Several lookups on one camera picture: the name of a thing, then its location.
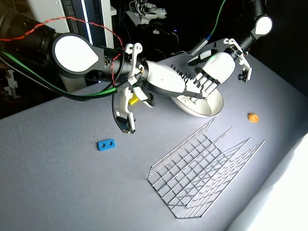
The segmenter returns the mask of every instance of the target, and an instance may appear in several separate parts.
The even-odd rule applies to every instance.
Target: green wire
[[[221,4],[221,6],[220,6],[220,9],[219,9],[219,11],[218,11],[218,15],[217,15],[217,18],[216,18],[216,23],[215,23],[215,26],[214,26],[214,28],[213,28],[213,30],[212,30],[212,32],[211,32],[211,34],[210,34],[210,35],[212,35],[212,34],[214,33],[214,31],[216,30],[217,23],[218,23],[218,19],[219,19],[219,16],[220,16],[220,13],[221,13],[222,7],[223,7],[223,5],[225,4],[225,1],[226,1],[226,0],[223,0],[223,1],[222,1],[222,4]]]
[[[34,71],[32,71],[29,67],[27,67],[26,65],[24,65],[22,62],[20,62],[18,59],[16,59],[14,56],[12,56],[11,54],[8,54],[8,53],[5,53],[5,52],[2,52],[3,54],[5,54],[8,58],[10,58],[12,61],[14,61],[15,63],[17,63],[18,65],[22,66],[24,69],[26,69],[27,71],[31,72],[32,74],[34,74],[36,77],[38,77],[39,79],[41,79],[43,82],[45,83],[48,83],[50,85],[52,85],[51,83],[47,82],[45,79],[43,79],[41,76],[39,76],[37,73],[35,73]],[[63,93],[66,93],[66,94],[69,94],[68,92],[60,89],[60,88],[57,88],[56,86],[52,85],[53,87],[55,87],[57,90],[63,92]],[[98,93],[94,93],[94,94],[89,94],[89,95],[81,95],[81,96],[97,96],[97,95],[105,95],[105,94],[108,94],[110,92],[114,92],[116,91],[116,88],[111,88],[111,89],[108,89],[108,90],[104,90],[104,91],[101,91],[101,92],[98,92]]]

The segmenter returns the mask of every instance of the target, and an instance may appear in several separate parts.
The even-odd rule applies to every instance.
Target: gray table
[[[181,54],[162,63],[193,73],[187,60]],[[210,118],[193,117],[170,98],[155,96],[154,109],[142,103],[133,107],[137,131],[127,135],[113,122],[110,98],[58,98],[0,120],[0,230],[226,229],[308,131],[307,98],[255,58],[248,60],[252,80],[238,81],[238,66],[219,87],[224,107],[207,136],[213,140],[233,127],[218,143],[222,150],[248,137],[248,147],[266,143],[203,218],[175,219],[146,178],[153,163]],[[249,112],[257,113],[260,122],[250,123]],[[99,152],[97,142],[109,138],[116,148]]]

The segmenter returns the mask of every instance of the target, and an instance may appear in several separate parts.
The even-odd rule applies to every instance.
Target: wire rack
[[[148,181],[177,218],[202,217],[265,141],[246,152],[251,138],[222,152],[205,132],[210,120],[151,168]]]

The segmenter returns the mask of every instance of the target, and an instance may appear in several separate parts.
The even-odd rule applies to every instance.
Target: yellow object
[[[252,122],[252,123],[259,122],[259,117],[258,117],[257,114],[249,113],[247,117],[248,117],[249,121]]]
[[[133,94],[133,98],[129,100],[129,105],[132,106],[134,103],[136,103],[139,100],[139,98],[136,96],[136,94]]]

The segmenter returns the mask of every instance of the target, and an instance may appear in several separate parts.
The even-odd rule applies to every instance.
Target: blue plastic brick with holes
[[[98,149],[100,151],[106,151],[108,149],[112,149],[116,147],[115,140],[114,139],[109,139],[105,141],[100,141],[97,143]]]

